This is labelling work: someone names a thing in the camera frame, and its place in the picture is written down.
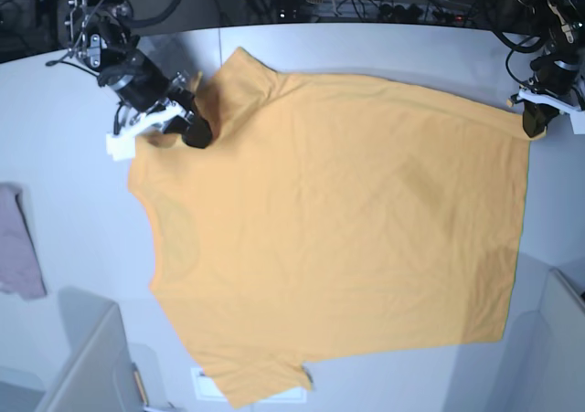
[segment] white table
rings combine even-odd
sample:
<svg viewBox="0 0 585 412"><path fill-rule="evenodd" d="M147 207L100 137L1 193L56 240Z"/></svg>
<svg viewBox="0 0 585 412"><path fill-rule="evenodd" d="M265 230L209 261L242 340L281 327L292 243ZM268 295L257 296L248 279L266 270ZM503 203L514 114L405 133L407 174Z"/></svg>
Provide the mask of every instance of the white table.
<svg viewBox="0 0 585 412"><path fill-rule="evenodd" d="M505 72L507 49L491 33L456 28L251 26L152 37L143 47L167 75L202 69L209 76L236 47L244 47L279 71L368 74L497 107L516 89ZM148 220L127 191L129 163L114 163L105 152L116 97L71 67L44 67L58 56L0 66L0 182L24 187L24 211L48 290L73 285L115 299L128 342L148 347L135 346L136 359L162 375L171 401L193 411L229 410L195 400L189 378L194 363L148 290L154 270ZM513 69L527 73L527 58L514 57ZM502 381L511 375L502 356L506 347L521 353L529 341L532 325L522 320L538 307L548 268L561 268L585 287L583 162L585 136L572 135L567 119L554 121L548 137L531 144L524 234L504 341L313 364L316 391L306 405L287 409L503 410ZM0 313L10 308L0 322L14 325L10 334L0 334L0 350L23 340L37 350L0 351L0 366L21 364L42 373L41 379L59 367L68 348L48 346L48 340L64 338L56 329L47 331L48 321L41 318L49 309L43 304L48 302L24 306L0 296ZM151 396L164 395L155 391L154 386Z"/></svg>

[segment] gray fabric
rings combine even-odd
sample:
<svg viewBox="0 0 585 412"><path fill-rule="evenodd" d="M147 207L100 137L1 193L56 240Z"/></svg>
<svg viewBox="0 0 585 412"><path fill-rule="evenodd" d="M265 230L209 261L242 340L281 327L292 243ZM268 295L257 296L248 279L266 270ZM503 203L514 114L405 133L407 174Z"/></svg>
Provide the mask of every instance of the gray fabric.
<svg viewBox="0 0 585 412"><path fill-rule="evenodd" d="M43 392L0 382L0 412L34 412Z"/></svg>
<svg viewBox="0 0 585 412"><path fill-rule="evenodd" d="M35 250L16 201L19 190L0 185L0 291L26 300L46 295Z"/></svg>

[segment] yellow t-shirt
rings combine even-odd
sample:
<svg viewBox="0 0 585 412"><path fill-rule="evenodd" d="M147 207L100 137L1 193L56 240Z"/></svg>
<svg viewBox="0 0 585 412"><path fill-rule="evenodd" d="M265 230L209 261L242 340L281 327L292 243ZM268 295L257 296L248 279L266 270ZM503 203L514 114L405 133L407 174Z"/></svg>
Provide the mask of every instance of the yellow t-shirt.
<svg viewBox="0 0 585 412"><path fill-rule="evenodd" d="M152 292L234 407L349 354L497 341L527 188L518 115L238 50L198 94L205 150L142 138Z"/></svg>

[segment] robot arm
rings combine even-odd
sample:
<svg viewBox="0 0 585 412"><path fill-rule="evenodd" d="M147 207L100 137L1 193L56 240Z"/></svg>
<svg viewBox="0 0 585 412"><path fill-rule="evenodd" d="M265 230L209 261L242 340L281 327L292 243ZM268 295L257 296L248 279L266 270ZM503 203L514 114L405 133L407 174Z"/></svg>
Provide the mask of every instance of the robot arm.
<svg viewBox="0 0 585 412"><path fill-rule="evenodd" d="M561 113L569 115L575 133L585 133L585 85L580 75L585 42L581 17L584 9L579 4L582 0L518 1L532 9L546 26L547 34L541 38L546 41L542 56L530 63L533 76L521 81L511 74L519 82L520 90L510 97L508 105L524 103L523 127L531 138L544 132ZM514 52L512 49L508 55L506 67ZM571 93L576 95L576 104L570 102Z"/></svg>
<svg viewBox="0 0 585 412"><path fill-rule="evenodd" d="M133 158L135 137L144 132L180 133L192 147L205 148L213 135L208 122L199 116L195 95L186 88L187 77L168 79L137 48L139 37L132 27L156 24L166 19L179 4L173 0L159 16L134 21L124 13L125 0L71 0L66 25L69 28L68 53L48 65L76 58L101 87L108 87L126 108L124 121L118 113L113 131L106 138L108 154L114 160Z"/></svg>

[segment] table surface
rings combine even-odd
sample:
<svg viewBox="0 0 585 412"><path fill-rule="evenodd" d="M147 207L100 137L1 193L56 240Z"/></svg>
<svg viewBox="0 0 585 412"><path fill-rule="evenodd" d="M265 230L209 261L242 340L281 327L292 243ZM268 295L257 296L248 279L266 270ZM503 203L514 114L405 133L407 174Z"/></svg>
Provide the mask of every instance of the table surface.
<svg viewBox="0 0 585 412"><path fill-rule="evenodd" d="M505 71L508 49L491 33L476 30L381 24L247 26L150 37L141 45L167 73L201 69L209 77L237 47L244 47L278 71L366 74L444 90L501 108L517 89ZM0 66L0 182L24 189L23 209L48 291L72 285L119 302L129 342L154 351L167 397L189 410L203 410L208 405L195 404L188 379L188 369L194 363L148 290L154 270L152 235L144 211L126 188L130 162L114 163L105 152L105 133L112 128L116 96L99 89L95 79L76 69L44 66L59 55L51 53ZM527 75L527 62L527 57L514 56L512 68ZM585 264L584 161L585 136L573 135L565 118L552 123L544 140L531 144L524 233L508 324L537 308L549 267L561 268L577 286L585 285L581 266ZM0 311L3 301L0 298ZM26 313L11 304L17 314L8 315L5 321L17 322ZM40 329L21 322L17 332L0 340L0 345L14 345L18 332L34 334L35 328ZM61 337L52 332L39 335L44 335L42 340L32 339L38 354L47 350L47 338L58 342ZM473 349L476 351L469 353L495 360L485 363L492 368L485 376L488 387L474 394L473 401L483 398L487 402L493 394L490 386L501 376L498 365L503 351L499 345L484 346L491 348L448 347L451 351L378 357L384 364L403 368L402 387L398 391L380 388L385 392L380 395L394 396L392 401L398 401L397 397L412 391L409 401L417 407L409 410L440 410L440 405L450 401L461 404L465 399L458 392L469 387L464 375L459 375L457 389L449 389L448 384L436 386L431 381L432 371L413 372L411 367L434 362L436 368L451 368L455 377L458 356ZM57 366L62 357L53 354L53 358L44 358L49 368ZM32 369L34 359L35 354L28 358ZM336 365L343 366L344 359L341 362L317 364L314 376L335 379L334 373L342 371ZM356 360L347 362L358 374ZM0 366L11 364L16 364L11 357L0 357ZM364 364L363 370L371 374L372 365ZM44 371L47 377L51 374L50 369ZM338 383L330 386L323 381L321 392L315 393L308 405L333 410L336 402L346 407L356 401L352 398L359 396L339 394L343 384L336 380ZM416 395L427 382L434 388L426 396ZM351 383L355 393L355 383Z"/></svg>

